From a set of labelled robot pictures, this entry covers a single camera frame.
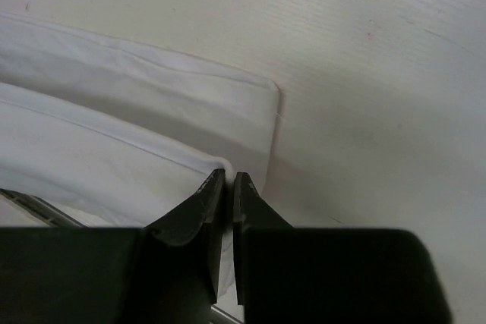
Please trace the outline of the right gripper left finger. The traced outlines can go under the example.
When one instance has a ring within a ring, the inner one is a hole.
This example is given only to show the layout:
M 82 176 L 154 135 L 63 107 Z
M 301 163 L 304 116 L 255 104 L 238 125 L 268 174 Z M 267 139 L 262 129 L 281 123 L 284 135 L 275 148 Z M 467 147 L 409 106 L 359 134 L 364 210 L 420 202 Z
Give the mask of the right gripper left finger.
M 208 323 L 224 172 L 144 228 L 1 230 L 3 323 Z

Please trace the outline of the white skirt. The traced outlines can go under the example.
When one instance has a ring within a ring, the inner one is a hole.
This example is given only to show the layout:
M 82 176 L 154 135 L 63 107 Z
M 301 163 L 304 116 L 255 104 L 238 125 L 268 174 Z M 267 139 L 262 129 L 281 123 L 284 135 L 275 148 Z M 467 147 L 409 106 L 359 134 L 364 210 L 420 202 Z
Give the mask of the white skirt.
M 216 169 L 265 185 L 279 89 L 184 53 L 1 15 L 1 186 L 146 226 Z

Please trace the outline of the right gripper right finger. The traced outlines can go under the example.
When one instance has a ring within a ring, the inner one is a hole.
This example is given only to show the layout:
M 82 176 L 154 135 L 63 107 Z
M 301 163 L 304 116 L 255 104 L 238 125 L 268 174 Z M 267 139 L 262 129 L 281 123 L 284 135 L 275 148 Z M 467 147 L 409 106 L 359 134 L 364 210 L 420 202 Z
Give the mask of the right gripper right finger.
M 295 228 L 240 172 L 234 264 L 247 323 L 450 323 L 423 243 L 389 228 Z

